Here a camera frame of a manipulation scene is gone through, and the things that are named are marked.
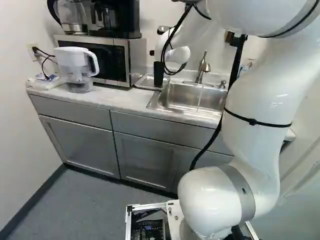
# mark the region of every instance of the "stainless steel sink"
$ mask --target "stainless steel sink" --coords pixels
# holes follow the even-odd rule
[[[162,92],[154,93],[147,108],[210,119],[221,115],[226,97],[227,90],[218,85],[171,80]]]

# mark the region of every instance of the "black baseboard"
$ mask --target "black baseboard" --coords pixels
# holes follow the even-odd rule
[[[66,167],[62,164],[45,183],[33,194],[33,196],[23,205],[23,207],[14,215],[8,224],[0,231],[0,240],[6,239],[27,216],[29,211],[41,200],[45,193],[58,180],[58,178],[66,171]]]
[[[163,191],[163,190],[160,190],[160,189],[157,189],[157,188],[153,188],[153,187],[150,187],[150,186],[145,186],[145,185],[142,185],[142,184],[139,184],[139,183],[135,183],[135,182],[131,182],[131,181],[127,181],[127,180],[115,179],[115,178],[103,175],[101,173],[93,172],[93,171],[86,170],[86,169],[83,169],[83,168],[80,168],[80,167],[77,167],[77,166],[73,166],[73,165],[69,165],[69,164],[64,164],[64,165],[70,170],[76,171],[78,173],[86,174],[86,175],[89,175],[89,176],[94,177],[94,178],[102,179],[102,180],[105,180],[105,181],[108,181],[108,182],[112,182],[112,183],[115,183],[115,184],[126,185],[126,186],[131,187],[131,188],[140,189],[140,190],[143,190],[143,191],[146,191],[146,192],[149,192],[149,193],[153,193],[153,194],[157,194],[157,195],[161,195],[161,196],[164,196],[164,197],[167,197],[167,198],[178,199],[178,195],[173,193],[173,192]]]

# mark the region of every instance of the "countertop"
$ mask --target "countertop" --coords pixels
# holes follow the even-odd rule
[[[147,105],[153,96],[154,91],[146,89],[118,89],[114,87],[94,86],[93,91],[80,94],[71,93],[66,90],[64,85],[61,85],[46,91],[27,88],[27,93],[75,104],[173,121],[177,123],[196,125],[210,129],[215,129],[220,120],[220,116],[216,116],[213,119],[203,119],[195,116],[148,109]],[[292,142],[295,138],[295,133],[289,129],[285,140]]]

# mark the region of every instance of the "floor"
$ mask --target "floor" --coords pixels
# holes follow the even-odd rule
[[[126,205],[168,199],[67,170],[7,240],[124,240]]]

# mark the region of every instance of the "black band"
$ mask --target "black band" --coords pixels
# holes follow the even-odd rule
[[[203,17],[204,19],[207,19],[207,20],[212,20],[211,17],[208,17],[206,15],[204,15],[198,8],[197,4],[193,4],[193,7],[194,9],[197,11],[198,14],[200,14],[201,17]]]
[[[261,121],[255,120],[254,118],[247,118],[247,117],[244,117],[244,116],[240,116],[238,114],[235,114],[235,113],[229,111],[226,108],[224,108],[224,110],[228,114],[230,114],[231,116],[234,116],[237,119],[241,119],[241,120],[243,120],[245,122],[248,122],[251,126],[261,125],[261,126],[265,126],[265,127],[284,129],[284,128],[289,128],[292,125],[292,123],[290,123],[290,124],[272,124],[272,123],[261,122]]]
[[[300,24],[302,24],[314,12],[314,10],[316,9],[317,5],[319,4],[319,1],[320,0],[316,0],[315,4],[310,9],[310,11],[300,21],[298,21],[294,26],[290,27],[288,30],[286,30],[284,32],[281,32],[281,33],[278,33],[276,35],[272,35],[272,36],[261,36],[260,38],[263,38],[263,39],[275,38],[275,37],[279,37],[279,36],[281,36],[283,34],[286,34],[286,33],[290,32],[290,31],[292,31],[293,29],[298,27]]]

